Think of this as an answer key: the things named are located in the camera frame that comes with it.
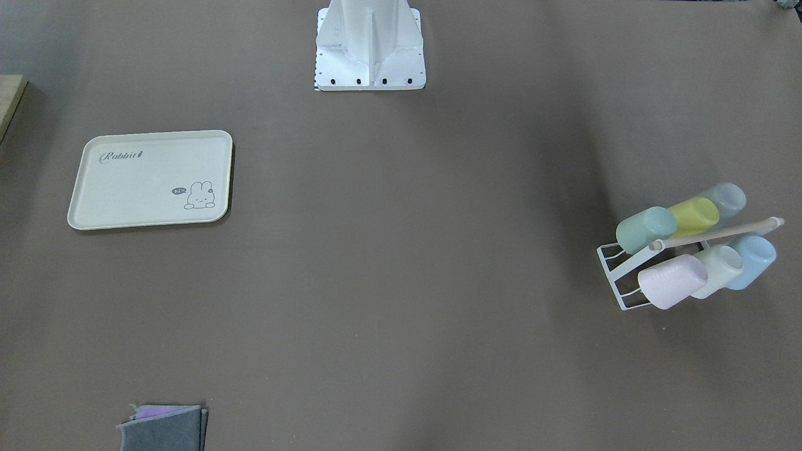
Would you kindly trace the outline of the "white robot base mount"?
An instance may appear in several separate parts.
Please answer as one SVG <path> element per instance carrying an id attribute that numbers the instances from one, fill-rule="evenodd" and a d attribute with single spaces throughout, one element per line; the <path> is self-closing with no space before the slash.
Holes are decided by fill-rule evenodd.
<path id="1" fill-rule="evenodd" d="M 318 91 L 421 90 L 421 14 L 407 1 L 332 1 L 317 12 Z"/>

